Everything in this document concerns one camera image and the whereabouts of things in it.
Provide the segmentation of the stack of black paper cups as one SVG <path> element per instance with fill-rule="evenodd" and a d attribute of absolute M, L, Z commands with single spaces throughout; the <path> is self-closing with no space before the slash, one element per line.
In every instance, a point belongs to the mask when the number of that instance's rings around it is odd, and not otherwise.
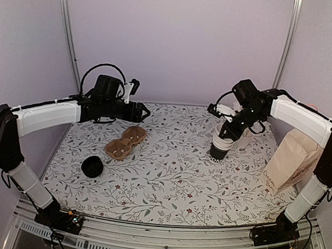
<path fill-rule="evenodd" d="M 215 163 L 220 163 L 224 159 L 228 151 L 233 147 L 234 141 L 232 139 L 222 139 L 219 136 L 222 124 L 217 124 L 213 133 L 212 144 L 209 150 L 209 160 Z"/>

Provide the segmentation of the stack of black cup lids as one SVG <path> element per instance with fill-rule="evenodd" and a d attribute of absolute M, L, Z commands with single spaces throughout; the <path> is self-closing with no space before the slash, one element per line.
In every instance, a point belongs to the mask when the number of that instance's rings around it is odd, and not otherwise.
<path fill-rule="evenodd" d="M 99 177 L 103 168 L 102 160 L 96 155 L 86 158 L 81 164 L 83 173 L 89 178 Z"/>

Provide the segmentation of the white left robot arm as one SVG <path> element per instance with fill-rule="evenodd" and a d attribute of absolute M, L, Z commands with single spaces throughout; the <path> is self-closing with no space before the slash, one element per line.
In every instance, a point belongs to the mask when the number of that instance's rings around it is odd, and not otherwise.
<path fill-rule="evenodd" d="M 102 118 L 139 123 L 148 115 L 143 103 L 131 100 L 140 86 L 136 79 L 124 83 L 108 75 L 100 75 L 86 94 L 78 93 L 62 99 L 30 105 L 0 105 L 0 169 L 42 209 L 42 217 L 51 227 L 59 227 L 64 216 L 55 208 L 56 201 L 35 173 L 34 163 L 26 161 L 36 155 L 30 139 L 40 143 L 40 136 L 76 123 L 100 122 Z"/>

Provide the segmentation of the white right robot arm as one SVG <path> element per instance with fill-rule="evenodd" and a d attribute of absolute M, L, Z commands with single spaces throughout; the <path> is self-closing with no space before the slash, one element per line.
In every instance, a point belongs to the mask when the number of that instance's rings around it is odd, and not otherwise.
<path fill-rule="evenodd" d="M 211 105 L 218 117 L 226 120 L 218 136 L 237 141 L 246 129 L 263 123 L 267 118 L 281 120 L 292 126 L 261 173 L 261 179 L 273 194 L 283 191 L 305 177 L 308 183 L 293 202 L 277 218 L 270 237 L 282 242 L 293 232 L 291 224 L 298 222 L 316 207 L 332 188 L 332 119 L 292 98 L 286 91 L 260 91 L 249 79 L 233 86 L 240 110 L 233 112 L 216 101 Z"/>

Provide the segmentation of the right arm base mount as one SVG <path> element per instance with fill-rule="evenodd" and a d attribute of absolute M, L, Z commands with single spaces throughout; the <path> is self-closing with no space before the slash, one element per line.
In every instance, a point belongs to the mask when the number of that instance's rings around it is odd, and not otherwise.
<path fill-rule="evenodd" d="M 290 222 L 284 214 L 276 218 L 271 226 L 256 225 L 250 230 L 249 237 L 254 246 L 276 244 L 268 249 L 295 249 L 298 244 L 299 232 L 297 223 Z"/>

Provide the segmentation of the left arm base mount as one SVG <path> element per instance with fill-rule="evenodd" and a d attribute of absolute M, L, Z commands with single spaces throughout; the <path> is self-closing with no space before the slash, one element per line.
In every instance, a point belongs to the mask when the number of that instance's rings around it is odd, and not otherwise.
<path fill-rule="evenodd" d="M 34 221 L 50 229 L 78 235 L 83 226 L 84 217 L 76 210 L 64 212 L 57 206 L 48 206 L 45 209 L 39 208 L 37 212 Z"/>

